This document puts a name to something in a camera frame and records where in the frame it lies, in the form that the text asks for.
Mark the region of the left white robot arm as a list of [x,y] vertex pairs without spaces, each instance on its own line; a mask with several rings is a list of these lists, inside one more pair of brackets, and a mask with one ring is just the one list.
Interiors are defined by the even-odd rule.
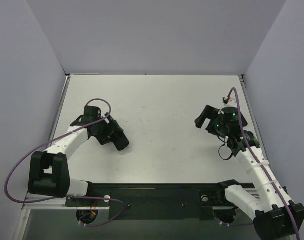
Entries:
[[102,146],[112,143],[118,151],[129,145],[124,131],[110,115],[102,115],[98,107],[87,105],[83,114],[70,124],[66,137],[31,155],[28,192],[57,198],[77,197],[84,206],[92,204],[95,194],[90,190],[91,183],[71,179],[68,168],[69,158],[91,137]]

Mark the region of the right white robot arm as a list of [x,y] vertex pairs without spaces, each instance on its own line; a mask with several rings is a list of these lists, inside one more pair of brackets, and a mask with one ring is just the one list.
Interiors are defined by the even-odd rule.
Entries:
[[230,202],[242,210],[253,221],[262,240],[298,234],[304,220],[304,206],[295,203],[279,184],[255,135],[241,128],[245,121],[238,109],[230,105],[222,109],[206,105],[194,121],[195,126],[201,128],[205,120],[209,120],[207,132],[224,139],[224,146],[244,167],[258,195],[255,198],[235,180],[229,180],[215,192],[216,201],[222,205]]

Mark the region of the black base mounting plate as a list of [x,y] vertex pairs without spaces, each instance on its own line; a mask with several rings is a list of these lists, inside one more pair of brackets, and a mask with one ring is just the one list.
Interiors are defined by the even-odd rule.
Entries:
[[67,207],[108,207],[109,217],[122,210],[117,202],[96,201],[109,196],[126,204],[119,220],[209,221],[215,217],[225,223],[236,219],[237,207],[225,199],[219,183],[94,183],[89,199],[67,199]]

